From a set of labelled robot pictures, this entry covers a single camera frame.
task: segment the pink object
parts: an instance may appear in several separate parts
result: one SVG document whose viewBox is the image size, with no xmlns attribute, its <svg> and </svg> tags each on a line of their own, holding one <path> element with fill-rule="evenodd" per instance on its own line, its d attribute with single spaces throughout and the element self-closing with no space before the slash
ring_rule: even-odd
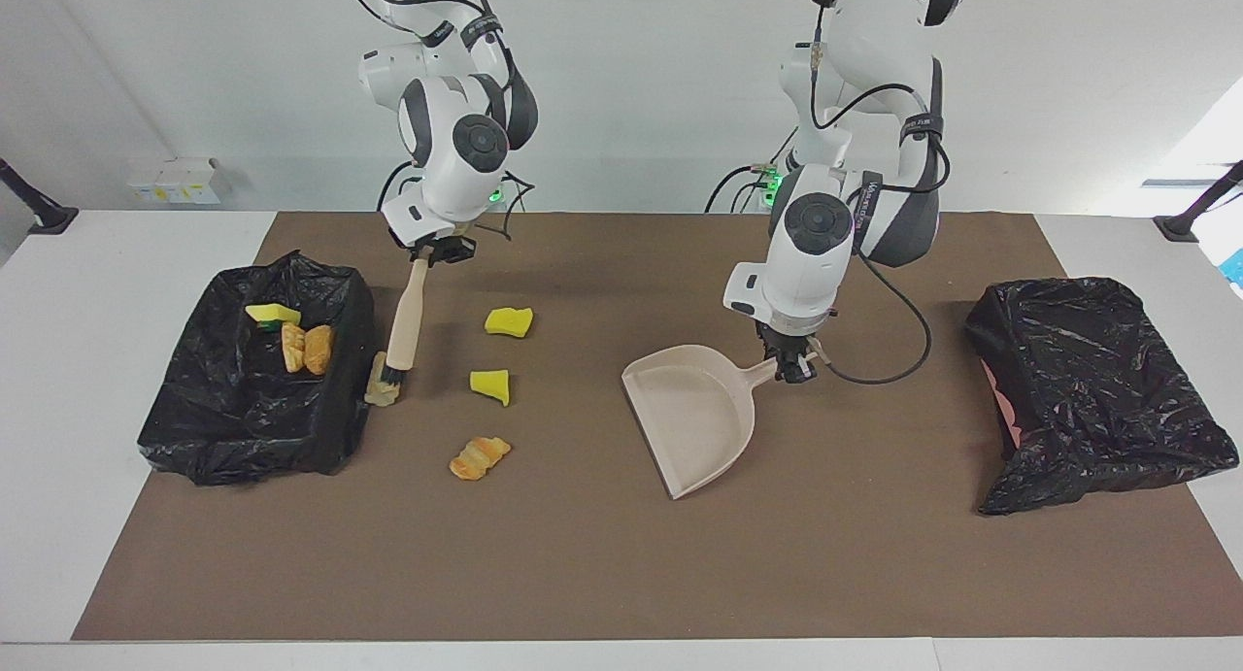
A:
<svg viewBox="0 0 1243 671">
<path fill-rule="evenodd" d="M 994 378 L 988 364 L 983 360 L 981 360 L 979 364 L 984 367 L 984 374 L 988 375 L 988 383 L 993 388 L 993 395 L 997 396 L 997 406 L 1002 410 L 1002 418 L 1006 419 L 1006 426 L 1011 429 L 1011 437 L 1014 441 L 1014 449 L 1018 450 L 1018 446 L 1023 441 L 1023 430 L 1018 427 L 1018 424 L 1016 424 L 1017 419 L 1014 418 L 1014 405 L 1011 404 L 1008 398 L 1006 398 L 1006 395 L 1003 395 L 1003 393 L 1001 393 L 997 388 L 997 378 Z"/>
</svg>

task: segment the wooden brush handle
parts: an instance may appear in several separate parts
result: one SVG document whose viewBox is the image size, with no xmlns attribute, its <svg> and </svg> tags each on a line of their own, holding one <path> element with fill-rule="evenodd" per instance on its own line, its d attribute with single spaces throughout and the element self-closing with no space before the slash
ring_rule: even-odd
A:
<svg viewBox="0 0 1243 671">
<path fill-rule="evenodd" d="M 414 355 L 419 349 L 419 331 L 423 327 L 423 282 L 428 278 L 428 260 L 414 260 L 410 267 L 410 281 L 397 303 L 393 317 L 393 333 L 389 336 L 388 360 L 385 365 L 393 370 L 408 372 L 414 367 Z"/>
</svg>

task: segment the dustpan handle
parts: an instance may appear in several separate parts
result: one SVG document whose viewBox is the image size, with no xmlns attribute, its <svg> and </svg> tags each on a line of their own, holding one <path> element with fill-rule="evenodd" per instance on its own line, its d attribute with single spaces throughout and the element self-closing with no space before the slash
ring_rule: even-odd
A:
<svg viewBox="0 0 1243 671">
<path fill-rule="evenodd" d="M 813 362 L 819 355 L 817 353 L 808 353 L 807 362 Z M 768 358 L 768 360 L 761 362 L 759 365 L 750 367 L 742 370 L 742 377 L 751 385 L 751 389 L 758 388 L 759 384 L 768 383 L 768 380 L 777 379 L 777 358 Z"/>
</svg>

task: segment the white table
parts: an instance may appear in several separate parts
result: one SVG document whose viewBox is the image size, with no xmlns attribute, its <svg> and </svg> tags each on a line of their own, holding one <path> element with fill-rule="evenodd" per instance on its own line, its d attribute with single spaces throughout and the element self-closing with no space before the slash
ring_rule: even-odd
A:
<svg viewBox="0 0 1243 671">
<path fill-rule="evenodd" d="M 206 281 L 252 262 L 272 214 L 83 211 L 0 268 L 0 669 L 1233 669 L 1226 640 L 66 644 L 147 478 L 134 437 Z M 1040 216 L 1070 276 L 1150 316 L 1217 420 L 1243 436 L 1243 302 L 1146 220 Z M 1243 471 L 1192 492 L 1243 570 Z"/>
</svg>

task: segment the croissant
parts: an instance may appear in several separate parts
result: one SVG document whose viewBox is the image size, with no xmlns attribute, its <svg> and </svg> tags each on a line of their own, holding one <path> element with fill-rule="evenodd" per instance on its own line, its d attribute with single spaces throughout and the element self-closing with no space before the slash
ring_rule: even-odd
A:
<svg viewBox="0 0 1243 671">
<path fill-rule="evenodd" d="M 467 482 L 481 480 L 510 450 L 501 437 L 471 437 L 461 455 L 449 463 L 449 471 Z"/>
<path fill-rule="evenodd" d="M 302 367 L 305 367 L 303 355 L 306 348 L 306 331 L 300 329 L 296 324 L 285 322 L 285 324 L 281 326 L 281 353 L 285 354 L 286 370 L 290 373 L 302 370 Z"/>
<path fill-rule="evenodd" d="M 328 372 L 328 362 L 332 360 L 332 327 L 314 327 L 307 331 L 306 364 L 307 370 L 314 375 Z"/>
</svg>

